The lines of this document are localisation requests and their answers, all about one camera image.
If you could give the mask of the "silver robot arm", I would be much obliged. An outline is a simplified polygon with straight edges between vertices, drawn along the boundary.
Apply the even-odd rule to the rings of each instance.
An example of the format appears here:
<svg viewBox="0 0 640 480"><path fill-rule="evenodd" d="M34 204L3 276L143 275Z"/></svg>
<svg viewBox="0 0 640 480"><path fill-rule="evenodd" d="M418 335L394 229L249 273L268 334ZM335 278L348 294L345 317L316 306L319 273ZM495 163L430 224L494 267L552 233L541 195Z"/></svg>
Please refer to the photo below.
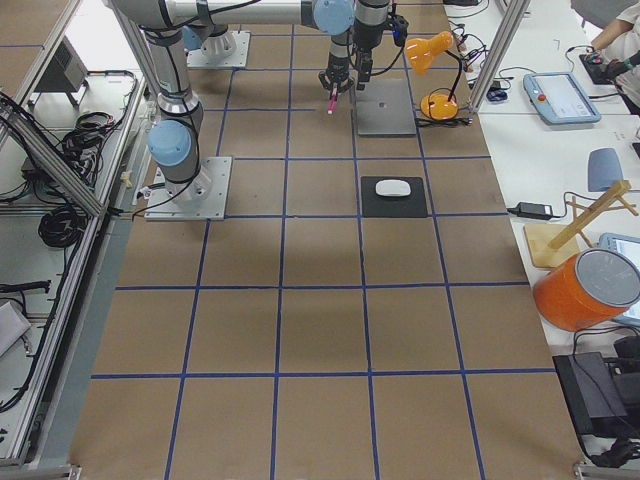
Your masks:
<svg viewBox="0 0 640 480"><path fill-rule="evenodd" d="M160 87L159 106L172 120L201 109L187 69L222 68L236 54L231 24L301 25L331 37L328 64L319 74L334 105L373 75L373 50L395 28L388 1L113 1L112 8L144 35Z"/></svg>
<svg viewBox="0 0 640 480"><path fill-rule="evenodd" d="M251 35L248 31L224 31L200 42L193 29L184 28L187 65L190 69L222 70L246 67ZM331 37L326 68L318 74L322 87L337 96L353 85L350 77L350 32Z"/></svg>

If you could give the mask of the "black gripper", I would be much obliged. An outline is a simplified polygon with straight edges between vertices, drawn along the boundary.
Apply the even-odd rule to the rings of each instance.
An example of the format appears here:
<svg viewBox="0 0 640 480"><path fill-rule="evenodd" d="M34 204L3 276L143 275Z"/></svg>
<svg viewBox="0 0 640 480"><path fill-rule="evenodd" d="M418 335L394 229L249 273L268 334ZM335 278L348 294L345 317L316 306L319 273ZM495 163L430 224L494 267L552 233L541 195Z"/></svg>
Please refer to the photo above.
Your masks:
<svg viewBox="0 0 640 480"><path fill-rule="evenodd" d="M373 59L370 54L356 55L357 82L356 89L362 91L370 81ZM329 64L319 73L319 80L325 90L349 90L354 82L349 75L348 64Z"/></svg>
<svg viewBox="0 0 640 480"><path fill-rule="evenodd" d="M385 22L375 25L363 22L354 23L353 43L356 51L356 63L372 59L372 52L380 45L385 27Z"/></svg>

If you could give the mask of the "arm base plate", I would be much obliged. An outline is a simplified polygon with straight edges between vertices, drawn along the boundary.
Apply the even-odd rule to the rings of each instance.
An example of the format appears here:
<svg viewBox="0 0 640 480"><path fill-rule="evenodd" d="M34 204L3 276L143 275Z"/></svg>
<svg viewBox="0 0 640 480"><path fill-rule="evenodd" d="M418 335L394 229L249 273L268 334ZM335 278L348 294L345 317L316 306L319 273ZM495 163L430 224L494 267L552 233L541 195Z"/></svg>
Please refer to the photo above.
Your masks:
<svg viewBox="0 0 640 480"><path fill-rule="evenodd" d="M164 174L156 168L154 180L163 183L150 193L143 212L148 221L220 221L225 217L232 157L206 157L200 172L186 185L166 183Z"/></svg>
<svg viewBox="0 0 640 480"><path fill-rule="evenodd" d="M201 40L192 30L185 28L183 37L190 69L230 70L246 67L251 38L249 31L226 31Z"/></svg>

